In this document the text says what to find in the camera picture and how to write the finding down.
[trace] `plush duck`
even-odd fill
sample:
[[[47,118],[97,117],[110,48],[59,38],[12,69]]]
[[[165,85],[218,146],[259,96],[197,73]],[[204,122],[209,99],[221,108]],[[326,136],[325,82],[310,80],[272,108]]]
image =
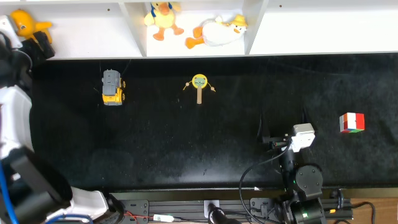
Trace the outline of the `plush duck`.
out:
[[[52,26],[51,22],[37,22],[35,21],[29,13],[23,10],[15,10],[10,14],[15,24],[17,25],[17,35],[20,37],[25,37],[25,39],[34,39],[36,42],[36,38],[33,36],[34,33],[38,31],[42,31],[45,33],[47,38],[49,39],[50,44],[52,43],[52,38],[47,30]]]
[[[221,46],[238,40],[246,32],[248,25],[244,16],[237,15],[229,24],[219,16],[215,20],[207,20],[193,30],[194,38],[187,38],[185,45],[192,49],[198,44],[210,47]]]
[[[177,12],[181,11],[181,6],[177,2],[151,2],[150,13],[146,15],[145,25],[155,24],[159,27],[159,32],[154,34],[154,39],[164,40],[164,30],[172,28],[175,35],[184,33],[184,30],[175,25],[175,15],[172,9]]]

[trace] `black table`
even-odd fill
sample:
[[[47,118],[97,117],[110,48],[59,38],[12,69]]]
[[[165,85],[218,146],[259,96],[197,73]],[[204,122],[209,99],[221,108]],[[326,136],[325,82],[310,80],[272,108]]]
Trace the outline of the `black table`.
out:
[[[104,106],[101,77],[123,73],[126,104]],[[182,90],[197,73],[216,88]],[[398,185],[398,54],[52,61],[34,70],[30,116],[36,153],[83,189],[236,188],[271,152],[256,142],[260,114],[271,133],[317,130],[302,150],[325,187]],[[341,134],[339,117],[364,113],[366,130]],[[277,162],[247,187],[280,189]]]

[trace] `white plush duck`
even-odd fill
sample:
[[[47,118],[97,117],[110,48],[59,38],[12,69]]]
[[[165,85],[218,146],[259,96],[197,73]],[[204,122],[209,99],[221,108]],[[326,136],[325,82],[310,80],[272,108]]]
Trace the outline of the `white plush duck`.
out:
[[[198,44],[206,44],[210,47],[229,44],[241,38],[247,28],[248,25],[242,15],[237,15],[230,24],[223,23],[219,16],[215,20],[207,20],[200,27],[194,28],[194,38],[187,38],[185,45],[192,49]]]

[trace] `toy truck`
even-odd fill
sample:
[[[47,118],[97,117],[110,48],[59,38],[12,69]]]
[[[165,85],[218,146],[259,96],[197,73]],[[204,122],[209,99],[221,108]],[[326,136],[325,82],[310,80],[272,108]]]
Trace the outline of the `toy truck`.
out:
[[[104,100],[104,104],[108,106],[122,105],[126,99],[123,93],[126,82],[122,80],[120,73],[115,70],[104,71],[102,82],[102,99]]]

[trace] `colorful puzzle cube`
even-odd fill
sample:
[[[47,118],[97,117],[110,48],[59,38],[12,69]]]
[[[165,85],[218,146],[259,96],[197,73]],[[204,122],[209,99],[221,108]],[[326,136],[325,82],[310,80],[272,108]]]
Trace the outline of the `colorful puzzle cube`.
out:
[[[341,133],[357,133],[365,130],[365,116],[360,113],[346,113],[340,116]]]

